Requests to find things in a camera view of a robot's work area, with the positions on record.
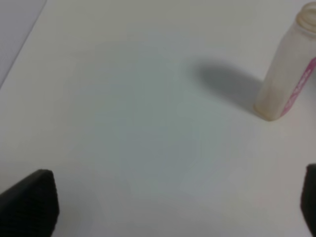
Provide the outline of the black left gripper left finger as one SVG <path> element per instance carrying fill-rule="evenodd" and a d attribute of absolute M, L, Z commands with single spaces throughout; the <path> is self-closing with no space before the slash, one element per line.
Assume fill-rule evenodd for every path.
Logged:
<path fill-rule="evenodd" d="M 59 216 L 51 170 L 39 169 L 0 195 L 2 237 L 50 237 Z"/>

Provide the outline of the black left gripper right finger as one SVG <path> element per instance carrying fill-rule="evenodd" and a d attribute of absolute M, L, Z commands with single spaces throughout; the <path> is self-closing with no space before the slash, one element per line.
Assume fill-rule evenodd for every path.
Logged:
<path fill-rule="evenodd" d="M 309 231 L 316 236 L 316 165 L 306 167 L 306 175 L 301 194 L 301 211 Z"/>

